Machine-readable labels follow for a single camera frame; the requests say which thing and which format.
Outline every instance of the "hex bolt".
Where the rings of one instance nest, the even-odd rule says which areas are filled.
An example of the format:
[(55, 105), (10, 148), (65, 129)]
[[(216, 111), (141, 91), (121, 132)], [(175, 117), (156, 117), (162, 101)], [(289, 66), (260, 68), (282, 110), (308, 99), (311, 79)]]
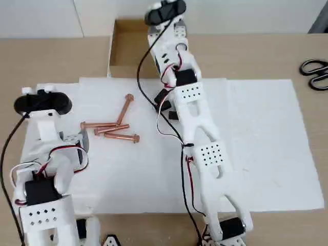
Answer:
[(104, 137), (112, 138), (112, 139), (130, 140), (130, 141), (133, 141), (133, 143), (140, 141), (140, 136), (137, 134), (134, 134), (133, 136), (127, 136), (127, 135), (121, 135), (121, 134), (105, 133)]
[(116, 123), (86, 123), (85, 121), (80, 123), (81, 129), (95, 128), (95, 127), (115, 127)]
[(100, 133), (114, 132), (114, 131), (129, 128), (129, 127), (130, 127), (129, 124), (120, 125), (120, 126), (117, 126), (117, 127), (97, 127), (97, 128), (94, 129), (94, 135), (99, 136)]
[(124, 103), (122, 111), (119, 114), (119, 117), (118, 117), (117, 122), (116, 122), (118, 125), (121, 125), (123, 117), (124, 117), (125, 113), (127, 112), (128, 107), (129, 107), (129, 104), (134, 100), (134, 97), (133, 97), (132, 94), (127, 94), (125, 96), (125, 99), (126, 99), (126, 101)]

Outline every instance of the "tabletop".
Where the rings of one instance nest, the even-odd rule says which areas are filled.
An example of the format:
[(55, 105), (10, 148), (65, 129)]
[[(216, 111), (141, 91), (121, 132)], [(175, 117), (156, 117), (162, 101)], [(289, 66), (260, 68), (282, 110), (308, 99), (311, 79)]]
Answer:
[[(328, 59), (326, 34), (191, 35), (190, 49), (203, 77), (229, 79), (291, 78), (297, 93), (324, 198), (328, 198), (328, 94), (308, 87), (298, 73), (309, 58)], [(109, 37), (0, 39), (0, 142), (3, 146), (19, 116), (13, 110), (21, 87), (38, 83), (74, 83), (79, 77), (107, 74)], [(14, 136), (5, 158), (7, 173), (20, 158), (26, 127)], [(2, 245), (19, 245), (4, 196), (0, 196)], [(328, 211), (253, 213), (254, 231), (245, 239), (255, 246), (325, 245)], [(193, 245), (196, 234), (186, 214), (99, 215), (102, 235), (116, 234), (124, 246)]]

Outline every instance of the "black scissors handle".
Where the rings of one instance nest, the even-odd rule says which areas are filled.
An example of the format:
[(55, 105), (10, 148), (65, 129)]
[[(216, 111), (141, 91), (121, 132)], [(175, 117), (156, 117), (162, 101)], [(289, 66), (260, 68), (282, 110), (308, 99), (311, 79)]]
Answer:
[[(320, 65), (319, 68), (315, 68), (312, 70), (307, 71), (305, 67), (309, 64), (318, 64)], [(310, 75), (318, 75), (317, 77), (312, 78), (309, 81), (309, 87), (316, 91), (326, 91), (328, 90), (328, 86), (318, 86), (316, 85), (317, 82), (324, 80), (325, 78), (328, 78), (328, 62), (320, 59), (310, 59), (305, 61), (300, 67), (299, 72), (304, 76), (310, 76)]]
[[(321, 65), (321, 67), (307, 71), (305, 67), (309, 64), (319, 64)], [(307, 60), (299, 67), (299, 72), (304, 76), (309, 76), (313, 74), (321, 75), (321, 73), (324, 73), (325, 71), (328, 71), (328, 62), (319, 59)]]

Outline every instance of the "copper screw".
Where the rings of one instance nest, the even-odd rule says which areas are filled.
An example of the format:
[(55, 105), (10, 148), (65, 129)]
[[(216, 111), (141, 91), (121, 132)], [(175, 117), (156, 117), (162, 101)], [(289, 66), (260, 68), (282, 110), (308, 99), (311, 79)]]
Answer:
[(121, 125), (123, 117), (124, 117), (125, 113), (127, 112), (128, 107), (129, 107), (129, 104), (130, 104), (130, 102), (132, 102), (134, 100), (134, 97), (133, 97), (132, 94), (127, 94), (125, 96), (125, 99), (126, 99), (125, 104), (124, 104), (124, 106), (122, 108), (122, 111), (119, 114), (119, 117), (118, 117), (117, 122), (116, 122), (118, 125)]
[(115, 127), (116, 123), (86, 123), (85, 121), (80, 124), (81, 129), (94, 128), (94, 127)]
[(140, 136), (137, 134), (134, 134), (133, 136), (127, 136), (127, 135), (121, 135), (121, 134), (105, 133), (104, 137), (113, 138), (113, 139), (130, 140), (130, 141), (133, 141), (134, 143), (140, 141)]
[(94, 135), (98, 136), (98, 135), (100, 135), (100, 133), (103, 133), (103, 132), (114, 132), (117, 130), (129, 128), (129, 127), (130, 127), (129, 124), (120, 125), (117, 127), (97, 127), (94, 129)]

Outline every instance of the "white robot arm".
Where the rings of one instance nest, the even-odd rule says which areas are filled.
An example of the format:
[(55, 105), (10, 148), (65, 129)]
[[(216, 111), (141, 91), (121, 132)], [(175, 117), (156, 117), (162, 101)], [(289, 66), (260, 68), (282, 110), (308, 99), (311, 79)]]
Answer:
[[(216, 245), (244, 245), (241, 237), (253, 229), (252, 218), (240, 198), (241, 191), (233, 166), (219, 130), (212, 120), (202, 86), (200, 68), (189, 52), (187, 31), (183, 22), (185, 10), (186, 4), (183, 0), (162, 1), (155, 4), (145, 17), (149, 26), (149, 45), (153, 46), (151, 54), (160, 80), (165, 88), (170, 88), (163, 89), (155, 98), (155, 102), (158, 105), (165, 104), (162, 100), (170, 93), (176, 116), (174, 117), (175, 112), (171, 111), (173, 114), (169, 117), (178, 119), (181, 123), (185, 145), (194, 143), (197, 128), (201, 128), (207, 135), (208, 144), (191, 147), (191, 155), (199, 172), (201, 201), (208, 232)], [(189, 104), (196, 106), (197, 115), (190, 112)], [(166, 110), (170, 106), (171, 103), (167, 101), (166, 107), (159, 108)], [(218, 204), (221, 197), (226, 197), (233, 205), (237, 217), (219, 221)]]
[[(30, 246), (100, 246), (97, 218), (76, 220), (72, 198), (67, 194), (75, 173), (89, 163), (88, 141), (83, 132), (64, 136), (56, 126), (60, 115), (72, 105), (54, 88), (33, 92), (23, 88), (15, 102), (18, 113), (28, 112), (33, 139), (26, 139), (22, 163), (11, 170), (14, 186), (13, 207), (20, 217)], [(13, 181), (13, 172), (17, 179)]]

